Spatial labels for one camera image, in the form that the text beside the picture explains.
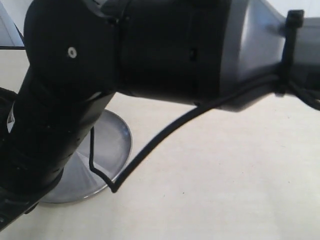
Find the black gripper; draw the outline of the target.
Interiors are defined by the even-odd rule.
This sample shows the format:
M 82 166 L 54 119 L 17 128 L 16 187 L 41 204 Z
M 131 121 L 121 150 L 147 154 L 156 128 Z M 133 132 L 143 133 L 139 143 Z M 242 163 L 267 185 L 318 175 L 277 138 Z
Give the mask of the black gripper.
M 63 173 L 60 172 L 56 179 L 46 188 L 30 194 L 16 194 L 0 188 L 0 227 L 7 228 L 24 214 L 30 213 L 40 200 L 52 191 L 60 182 Z

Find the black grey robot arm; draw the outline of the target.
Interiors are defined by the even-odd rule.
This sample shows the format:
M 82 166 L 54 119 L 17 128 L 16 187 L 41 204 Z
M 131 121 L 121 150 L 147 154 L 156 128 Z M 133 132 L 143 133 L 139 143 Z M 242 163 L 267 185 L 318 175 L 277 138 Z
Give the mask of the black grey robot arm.
M 212 109 L 238 112 L 290 93 L 320 108 L 320 20 L 265 0 L 34 0 L 29 67 L 0 90 L 0 227 L 31 212 L 115 93 L 195 105 L 111 180 L 117 192 L 175 130 Z

